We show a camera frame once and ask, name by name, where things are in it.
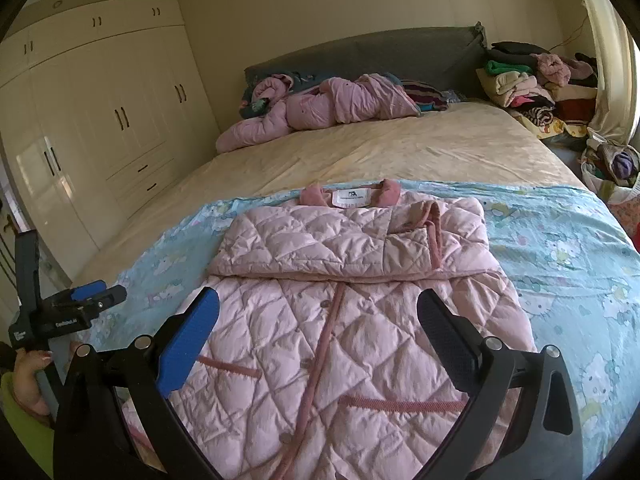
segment curtain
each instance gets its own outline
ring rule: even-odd
[[[640,116],[638,48],[609,0],[583,1],[598,58],[598,97],[590,134],[615,144],[628,144]]]

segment green sleeve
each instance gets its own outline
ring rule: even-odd
[[[13,374],[2,376],[4,416],[31,457],[53,478],[53,430],[28,415],[13,396]]]

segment beige bed sheet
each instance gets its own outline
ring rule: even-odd
[[[382,178],[584,188],[526,128],[481,102],[421,118],[297,132],[223,153],[191,173],[133,216],[75,282],[113,283],[162,232],[213,200]]]

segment person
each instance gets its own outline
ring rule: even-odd
[[[0,382],[4,416],[23,446],[40,468],[53,478],[53,435],[49,407],[44,401],[36,373],[52,361],[49,351],[16,351],[14,371]]]

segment beige wall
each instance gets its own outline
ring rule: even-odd
[[[287,52],[377,30],[465,26],[477,21],[486,27],[490,42],[526,41],[550,48],[584,17],[580,0],[179,1],[204,86],[223,130],[239,120],[242,70]]]

